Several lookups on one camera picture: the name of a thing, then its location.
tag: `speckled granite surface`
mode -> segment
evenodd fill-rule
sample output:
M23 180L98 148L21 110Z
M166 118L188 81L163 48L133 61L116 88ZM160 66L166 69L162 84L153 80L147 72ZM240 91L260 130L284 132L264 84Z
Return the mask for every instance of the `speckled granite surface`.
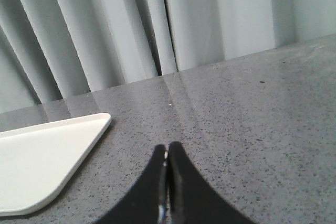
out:
M92 223L181 141L256 223L336 223L336 35L0 115L0 131L98 112L112 126L61 195L1 223Z

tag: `gray countertop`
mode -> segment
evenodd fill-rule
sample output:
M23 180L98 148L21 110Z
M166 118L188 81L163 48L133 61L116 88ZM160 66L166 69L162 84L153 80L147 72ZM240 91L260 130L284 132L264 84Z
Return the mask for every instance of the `gray countertop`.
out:
M1 223L92 223L171 141L256 223L336 223L336 35L0 114L0 131L99 112L112 124L56 200Z

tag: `white plate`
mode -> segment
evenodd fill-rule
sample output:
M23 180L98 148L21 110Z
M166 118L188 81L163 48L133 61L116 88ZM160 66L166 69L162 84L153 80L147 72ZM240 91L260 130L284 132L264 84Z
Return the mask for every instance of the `white plate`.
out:
M0 133L0 216L54 200L111 122L99 113Z

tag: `curtain fold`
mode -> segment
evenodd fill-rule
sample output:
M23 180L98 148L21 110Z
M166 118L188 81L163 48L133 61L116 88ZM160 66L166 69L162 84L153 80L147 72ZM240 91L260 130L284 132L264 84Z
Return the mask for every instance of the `curtain fold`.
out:
M0 0L0 112L336 33L336 0Z

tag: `table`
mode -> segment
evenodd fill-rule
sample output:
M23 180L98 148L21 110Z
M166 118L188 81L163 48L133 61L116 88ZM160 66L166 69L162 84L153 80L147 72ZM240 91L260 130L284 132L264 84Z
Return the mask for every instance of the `table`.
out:
M92 223L181 141L256 223L336 221L336 35L0 114L0 131L99 112L112 124L62 193L1 223Z

